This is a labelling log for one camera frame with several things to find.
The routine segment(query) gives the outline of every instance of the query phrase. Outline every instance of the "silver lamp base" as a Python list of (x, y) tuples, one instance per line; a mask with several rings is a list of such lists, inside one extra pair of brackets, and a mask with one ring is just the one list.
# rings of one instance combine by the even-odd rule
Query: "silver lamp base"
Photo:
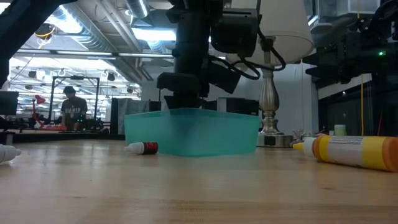
[(259, 134), (257, 137), (257, 147), (291, 147), (293, 136), (287, 135), (267, 135)]

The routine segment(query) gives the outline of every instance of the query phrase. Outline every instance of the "teal plastic bin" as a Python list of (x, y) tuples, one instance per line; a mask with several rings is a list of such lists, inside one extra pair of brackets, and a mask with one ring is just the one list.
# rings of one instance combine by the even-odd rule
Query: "teal plastic bin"
[(126, 115), (126, 142), (157, 142), (159, 152), (176, 156), (247, 154), (256, 150), (257, 116), (202, 109), (175, 109)]

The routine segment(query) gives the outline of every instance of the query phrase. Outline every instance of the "man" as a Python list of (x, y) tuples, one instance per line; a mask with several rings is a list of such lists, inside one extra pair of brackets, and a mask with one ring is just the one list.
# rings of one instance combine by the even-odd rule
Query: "man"
[(63, 93), (66, 94), (67, 100), (62, 103), (62, 126), (66, 127), (67, 130), (74, 130), (78, 124), (76, 120), (82, 115), (86, 116), (87, 102), (85, 99), (76, 96), (76, 90), (72, 86), (66, 86), (63, 89)]

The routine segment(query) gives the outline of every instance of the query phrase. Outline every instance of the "white bottle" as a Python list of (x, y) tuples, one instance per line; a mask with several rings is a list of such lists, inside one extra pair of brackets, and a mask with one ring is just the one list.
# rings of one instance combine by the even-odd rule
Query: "white bottle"
[(124, 148), (125, 151), (135, 155), (154, 155), (158, 149), (156, 142), (136, 142)]
[(21, 154), (21, 150), (14, 146), (5, 146), (0, 144), (0, 163), (13, 160)]

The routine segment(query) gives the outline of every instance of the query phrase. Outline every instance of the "workbench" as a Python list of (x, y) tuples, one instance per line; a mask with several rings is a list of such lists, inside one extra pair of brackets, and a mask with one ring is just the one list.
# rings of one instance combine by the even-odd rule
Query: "workbench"
[(16, 144), (0, 165), (0, 223), (398, 223), (398, 174), (292, 149), (184, 158), (124, 145)]

